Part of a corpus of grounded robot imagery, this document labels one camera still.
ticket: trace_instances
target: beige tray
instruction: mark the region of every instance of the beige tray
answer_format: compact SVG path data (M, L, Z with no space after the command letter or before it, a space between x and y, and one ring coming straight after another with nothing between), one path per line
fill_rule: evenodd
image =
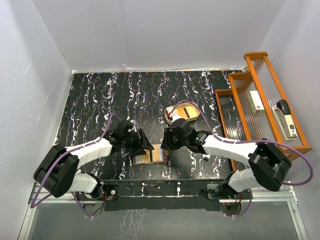
M167 107L164 110L165 121L169 125L171 125L171 123L172 123L172 121L169 119L169 112L171 112L170 109L173 109L173 106ZM200 115L199 110L189 102L179 104L176 107L176 109L173 111L173 113L180 115L180 117L185 119L187 122L192 122L192 121L197 120Z

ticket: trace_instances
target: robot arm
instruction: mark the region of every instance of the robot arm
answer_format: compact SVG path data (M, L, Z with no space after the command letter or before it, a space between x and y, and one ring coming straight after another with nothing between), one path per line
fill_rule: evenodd
M260 186L279 191L291 162L276 145L232 144L231 139L214 136L208 131L196 131L178 114L173 114L172 120L171 126L164 130L162 149L177 150L186 146L194 153L218 155L250 166L240 172L231 172L222 185L214 190L216 195L232 197L245 189Z
M88 162L117 153L122 148L129 150L133 156L146 154L144 149L154 149L142 129L137 130L132 122L121 120L116 129L108 130L103 138L99 137L77 146L54 145L35 171L33 178L40 184L54 162L62 154L73 150L54 167L44 184L44 188L56 198L66 192L84 192L96 195L99 179L86 173L76 173L77 169Z

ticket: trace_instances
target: white box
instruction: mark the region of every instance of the white box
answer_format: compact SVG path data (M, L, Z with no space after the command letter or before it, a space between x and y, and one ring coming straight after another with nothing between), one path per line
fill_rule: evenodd
M248 93L248 98L249 98L252 110L255 114L265 112L264 105L262 104L262 101L260 99L260 96L257 90L250 91Z

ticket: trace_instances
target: white wall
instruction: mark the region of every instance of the white wall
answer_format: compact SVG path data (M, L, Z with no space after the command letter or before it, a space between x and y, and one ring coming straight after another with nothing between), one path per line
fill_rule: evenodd
M0 1L0 238L17 239L71 71L32 0Z
M230 68L257 51L284 0L33 0L78 72Z
M286 0L260 50L267 51L279 80L313 150L313 180L294 188L311 240L320 235L320 1ZM293 162L289 180L305 180L303 160Z

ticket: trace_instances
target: corrugated panel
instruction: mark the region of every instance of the corrugated panel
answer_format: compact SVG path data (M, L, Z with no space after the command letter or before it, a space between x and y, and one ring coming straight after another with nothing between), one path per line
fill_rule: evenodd
M275 140L266 114L262 112L254 114L254 111L251 108L248 94L250 91L257 90L253 80L234 79L234 84L243 108L251 138L253 140L260 140L262 138Z
M246 140L244 127L241 123L234 96L221 95L219 96L219 102L227 137L229 139ZM234 163L237 170L244 170L248 168L241 162L235 161Z
M263 88L264 94L268 100L269 106L272 107L277 104L279 100L282 99L280 92L277 88L277 85L271 76L268 66L264 59L254 59L252 60L255 72L260 80L261 86ZM281 133L282 139L285 144L292 146L301 146L302 142L298 136L295 140L286 140L283 131L280 128L280 124L277 121L277 126L279 132Z

